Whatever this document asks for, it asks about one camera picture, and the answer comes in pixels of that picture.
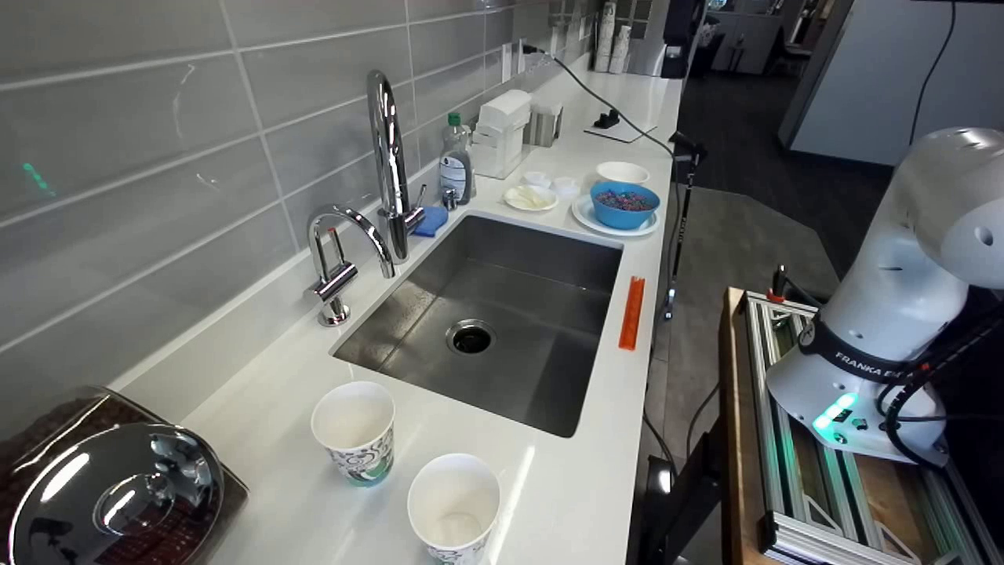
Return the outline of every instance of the silver pot lid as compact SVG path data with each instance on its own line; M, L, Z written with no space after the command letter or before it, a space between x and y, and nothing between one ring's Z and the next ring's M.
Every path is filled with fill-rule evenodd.
M222 465L202 435L119 424L34 476L7 532L8 565L143 562L195 520L209 527L219 502Z

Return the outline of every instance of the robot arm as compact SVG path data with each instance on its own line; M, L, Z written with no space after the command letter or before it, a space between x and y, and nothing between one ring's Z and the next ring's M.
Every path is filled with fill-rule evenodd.
M968 284L1004 287L1004 132L992 127L935 132L903 157L835 298L771 366L774 400L835 448L911 461L875 397L899 387ZM939 418L942 400L922 389L903 415ZM922 419L899 435L946 461L942 431Z

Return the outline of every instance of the chrome faucet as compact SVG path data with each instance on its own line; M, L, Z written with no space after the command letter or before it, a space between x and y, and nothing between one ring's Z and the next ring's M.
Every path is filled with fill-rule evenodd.
M421 206L409 205L406 142L397 124L394 90L383 72L370 72L370 124L375 153L379 201L397 257L409 257L409 230L421 221Z
M320 298L323 305L323 319L327 324L346 324L349 319L349 305L342 301L342 287L358 276L358 268L346 257L346 248L342 248L342 239L339 239L339 230L336 224L349 215L374 245L375 257L379 257L379 268L383 268L383 276L391 278L394 276L394 257L391 252L386 248L383 236L375 233L375 225L351 209L351 206L332 206L332 209L320 209L314 214L311 221L311 252L314 252L314 264L318 264L318 282L314 282L314 295ZM339 264L329 268L327 261L327 252L323 252L323 242L327 236L332 239L336 252L339 252Z

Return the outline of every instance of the stainless steel sink basin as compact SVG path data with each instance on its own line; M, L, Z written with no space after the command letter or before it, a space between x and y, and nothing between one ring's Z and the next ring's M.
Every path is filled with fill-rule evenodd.
M574 435L618 264L618 248L467 215L336 359Z

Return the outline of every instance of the white countertop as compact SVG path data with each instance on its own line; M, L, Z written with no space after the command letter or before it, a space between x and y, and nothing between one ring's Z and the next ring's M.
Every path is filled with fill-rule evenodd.
M627 115L644 118L662 110L657 139L674 132L682 81L589 75L589 85L623 105ZM576 93L564 110L560 142L533 146L520 168L588 182L600 160L634 160L651 171L650 184L665 199L665 151L650 142L618 145L584 134L597 113L600 104ZM314 318L295 324L181 419L215 444L252 492L213 545L209 562L425 562L409 530L406 492L417 468L443 453L475 453L499 473L503 516L482 562L623 562L650 338L662 301L662 225L650 239L601 239L576 225L567 205L541 215L507 209L503 205L507 184L476 180L476 201L451 214L437 242L464 214L476 214L572 239L623 245L576 433L557 438L332 359L329 350L437 242L411 239L413 248L397 268L397 278L383 278L375 261L365 261L370 252L355 253L361 276L346 292L355 308L351 324L320 327ZM646 295L637 347L620 350L618 334L629 276L646 278ZM394 468L379 486L346 479L311 438L308 418L314 400L346 379L375 379L394 397Z

